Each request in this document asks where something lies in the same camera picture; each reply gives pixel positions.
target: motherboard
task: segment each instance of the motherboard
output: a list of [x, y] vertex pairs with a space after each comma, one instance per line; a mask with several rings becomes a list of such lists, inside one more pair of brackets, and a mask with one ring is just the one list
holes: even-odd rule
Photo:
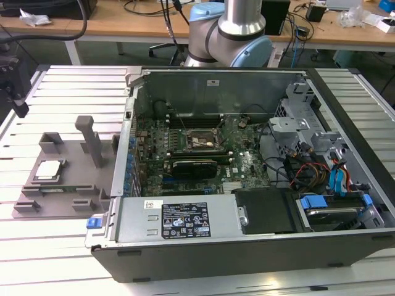
[[138, 117], [131, 138], [141, 196], [230, 194], [269, 186], [257, 151], [262, 126], [243, 116], [211, 122]]

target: blue cable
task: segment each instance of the blue cable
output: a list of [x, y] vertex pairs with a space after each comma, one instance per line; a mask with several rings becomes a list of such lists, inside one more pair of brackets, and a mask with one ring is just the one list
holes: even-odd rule
[[291, 68], [294, 67], [294, 62], [295, 62], [295, 57], [296, 57], [296, 53], [297, 53], [297, 42], [299, 40], [299, 35], [297, 33], [297, 27], [296, 27], [296, 47], [295, 47], [295, 51], [294, 51], [294, 57], [292, 58], [292, 64], [291, 64]]

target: slotted aluminum surface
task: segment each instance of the slotted aluminum surface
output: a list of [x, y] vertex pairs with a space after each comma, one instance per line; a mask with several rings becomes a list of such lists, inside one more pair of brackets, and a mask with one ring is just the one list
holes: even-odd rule
[[[395, 178], [395, 114], [385, 100], [360, 75], [345, 69], [317, 69], [362, 136]], [[336, 131], [324, 107], [320, 109]]]
[[[78, 114], [92, 114], [102, 139], [120, 131], [125, 69], [51, 67], [39, 73], [31, 91], [28, 103], [33, 112], [1, 126], [0, 295], [393, 295], [395, 249], [377, 252], [352, 267], [119, 284], [85, 248], [86, 220], [13, 220], [12, 208], [40, 151], [43, 131], [81, 139], [73, 128]], [[69, 84], [62, 84], [70, 82], [79, 82], [72, 92]], [[48, 87], [48, 83], [57, 84]], [[109, 83], [118, 83], [118, 88], [103, 88]], [[310, 286], [329, 290], [311, 292]]]

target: sticker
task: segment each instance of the sticker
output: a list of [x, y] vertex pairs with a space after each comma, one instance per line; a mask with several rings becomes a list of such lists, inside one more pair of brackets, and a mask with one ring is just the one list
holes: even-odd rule
[[152, 208], [161, 208], [163, 205], [163, 200], [145, 200], [144, 201], [144, 208], [152, 209]]
[[162, 237], [164, 239], [210, 236], [209, 211], [206, 202], [162, 205]]
[[220, 81], [219, 80], [207, 80], [207, 86], [219, 86]]
[[64, 192], [63, 189], [40, 189], [42, 193]]

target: power supply label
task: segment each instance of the power supply label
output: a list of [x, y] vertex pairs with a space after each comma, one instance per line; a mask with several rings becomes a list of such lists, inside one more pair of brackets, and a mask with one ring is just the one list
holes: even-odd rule
[[188, 239], [211, 236], [206, 202], [162, 205], [162, 237]]

